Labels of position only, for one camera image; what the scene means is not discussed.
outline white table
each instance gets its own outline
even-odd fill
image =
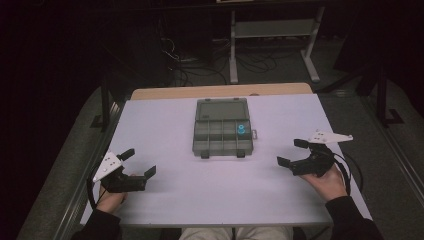
[[[244,159],[213,156],[205,160],[193,155],[197,98],[126,103],[110,150],[120,154],[135,149],[136,154],[125,162],[124,173],[142,175],[156,165],[157,174],[147,183],[146,191],[129,193],[117,213],[122,224],[331,224],[323,200],[312,187],[278,166],[276,160],[277,156],[292,160],[308,157],[309,151],[293,146],[293,139],[307,139],[316,129],[332,131],[317,95],[246,98],[258,139],[254,140],[252,156]],[[327,146],[341,154],[337,144]],[[355,181],[351,184],[359,210],[371,219]],[[82,224],[90,214],[87,206]]]

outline plastic organizer box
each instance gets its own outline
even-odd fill
[[[252,127],[245,98],[197,101],[193,136],[195,156],[243,158],[252,151]]]

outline person's leg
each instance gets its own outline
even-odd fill
[[[183,228],[180,240],[231,240],[231,228]]]
[[[237,240],[292,240],[292,227],[241,227],[236,229]]]

